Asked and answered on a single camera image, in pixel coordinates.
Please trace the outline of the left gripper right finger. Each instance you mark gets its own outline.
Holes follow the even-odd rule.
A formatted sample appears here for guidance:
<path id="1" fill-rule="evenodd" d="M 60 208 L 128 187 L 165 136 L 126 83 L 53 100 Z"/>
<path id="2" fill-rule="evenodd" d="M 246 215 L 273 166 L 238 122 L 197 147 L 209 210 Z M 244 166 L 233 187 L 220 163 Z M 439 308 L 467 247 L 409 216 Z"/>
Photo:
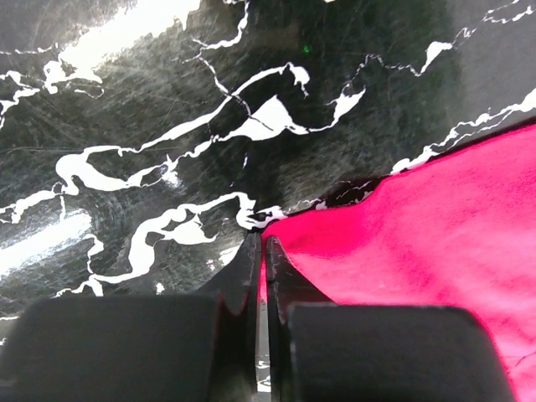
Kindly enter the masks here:
<path id="1" fill-rule="evenodd" d="M 281 241 L 266 242 L 265 282 L 271 360 L 271 399 L 293 401 L 291 339 L 288 310 L 294 303 L 333 303 L 290 262 Z"/>

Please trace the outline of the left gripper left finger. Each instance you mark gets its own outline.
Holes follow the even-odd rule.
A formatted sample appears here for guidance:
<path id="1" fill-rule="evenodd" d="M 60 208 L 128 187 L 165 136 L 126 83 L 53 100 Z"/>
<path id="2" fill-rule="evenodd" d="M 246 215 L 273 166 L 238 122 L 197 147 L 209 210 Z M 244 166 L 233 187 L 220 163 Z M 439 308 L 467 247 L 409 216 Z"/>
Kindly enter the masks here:
<path id="1" fill-rule="evenodd" d="M 234 258 L 198 289 L 219 301 L 209 401 L 250 401 L 257 392 L 261 239 L 248 234 Z"/>

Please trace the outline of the pink t shirt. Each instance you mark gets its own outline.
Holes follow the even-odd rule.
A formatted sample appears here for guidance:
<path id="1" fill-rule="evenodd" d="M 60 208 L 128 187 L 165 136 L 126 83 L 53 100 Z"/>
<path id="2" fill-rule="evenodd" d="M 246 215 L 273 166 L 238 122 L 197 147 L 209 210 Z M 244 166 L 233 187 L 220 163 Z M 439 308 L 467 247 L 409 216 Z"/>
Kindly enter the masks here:
<path id="1" fill-rule="evenodd" d="M 465 307 L 514 392 L 535 398 L 535 129 L 384 179 L 361 203 L 271 224 L 290 262 L 343 304 Z"/>

